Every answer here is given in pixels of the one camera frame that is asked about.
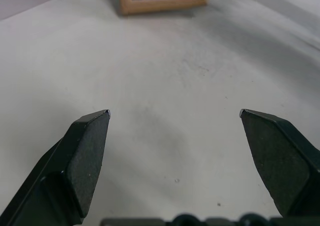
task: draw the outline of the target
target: picture frame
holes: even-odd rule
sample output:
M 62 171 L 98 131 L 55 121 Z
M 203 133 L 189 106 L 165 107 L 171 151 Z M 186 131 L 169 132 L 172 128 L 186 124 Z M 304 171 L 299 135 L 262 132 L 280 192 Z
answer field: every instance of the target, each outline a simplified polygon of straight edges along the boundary
M 123 15 L 205 6 L 207 0 L 120 0 Z

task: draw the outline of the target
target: wooden picture frame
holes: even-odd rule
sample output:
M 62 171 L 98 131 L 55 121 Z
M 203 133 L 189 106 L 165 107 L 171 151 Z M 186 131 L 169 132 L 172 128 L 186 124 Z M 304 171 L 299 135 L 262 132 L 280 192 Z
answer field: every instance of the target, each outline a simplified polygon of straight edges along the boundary
M 207 0 L 120 0 L 123 15 L 205 6 Z

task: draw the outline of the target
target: black object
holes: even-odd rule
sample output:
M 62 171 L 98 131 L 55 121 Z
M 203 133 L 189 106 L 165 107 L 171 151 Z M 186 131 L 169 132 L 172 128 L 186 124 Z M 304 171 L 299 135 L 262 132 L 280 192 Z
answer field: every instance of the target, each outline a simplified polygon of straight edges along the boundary
M 1 226 L 81 224 L 104 154 L 108 110 L 83 116 L 36 164 L 0 217 Z
M 240 117 L 255 166 L 281 215 L 320 216 L 320 152 L 284 119 L 245 109 Z
M 204 222 L 196 217 L 183 214 L 172 222 L 161 219 L 104 219 L 100 226 L 319 226 L 320 217 L 272 218 L 267 220 L 257 214 L 244 215 L 238 222 L 225 218 L 208 218 Z

